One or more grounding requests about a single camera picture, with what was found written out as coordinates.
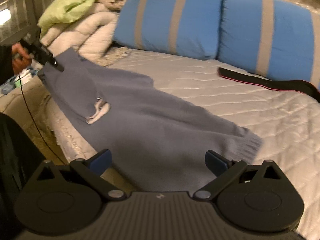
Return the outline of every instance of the mattress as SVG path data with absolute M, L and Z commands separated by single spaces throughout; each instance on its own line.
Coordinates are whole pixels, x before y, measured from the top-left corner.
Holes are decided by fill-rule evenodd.
M 217 60 L 132 50 L 109 67 L 148 75 L 157 89 L 202 106 L 260 136 L 264 144 L 252 164 L 259 165 L 265 159 L 276 161 L 305 203 L 297 231 L 309 240 L 319 240 L 320 104 L 316 100 L 298 92 L 271 91 L 223 79 L 217 75 L 218 67 L 246 72 Z M 47 114 L 68 161 L 95 154 L 52 100 Z

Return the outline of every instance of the blue pillow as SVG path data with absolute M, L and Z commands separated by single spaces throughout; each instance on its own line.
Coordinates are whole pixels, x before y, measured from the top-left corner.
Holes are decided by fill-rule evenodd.
M 224 0 L 218 60 L 319 88 L 320 15 L 281 0 Z
M 217 56 L 222 0 L 127 0 L 114 40 L 197 59 Z

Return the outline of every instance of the black pants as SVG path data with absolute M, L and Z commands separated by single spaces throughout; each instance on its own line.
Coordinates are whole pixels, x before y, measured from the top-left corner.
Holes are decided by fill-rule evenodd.
M 22 128 L 0 113 L 0 240 L 11 240 L 21 232 L 14 203 L 44 159 Z

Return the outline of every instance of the gray garment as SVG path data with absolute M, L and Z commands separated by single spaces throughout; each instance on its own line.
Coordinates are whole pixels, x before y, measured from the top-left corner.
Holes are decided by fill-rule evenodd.
M 253 159 L 261 139 L 248 129 L 156 90 L 145 75 L 97 66 L 68 49 L 40 75 L 54 101 L 96 150 L 108 148 L 113 164 L 146 191 L 195 192 L 215 176 L 205 165 L 207 150 Z M 97 97 L 111 105 L 93 124 Z

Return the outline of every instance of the sweater sleeve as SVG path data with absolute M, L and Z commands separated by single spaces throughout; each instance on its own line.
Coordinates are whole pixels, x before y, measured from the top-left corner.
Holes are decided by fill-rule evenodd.
M 13 75 L 11 46 L 0 45 L 0 85 Z

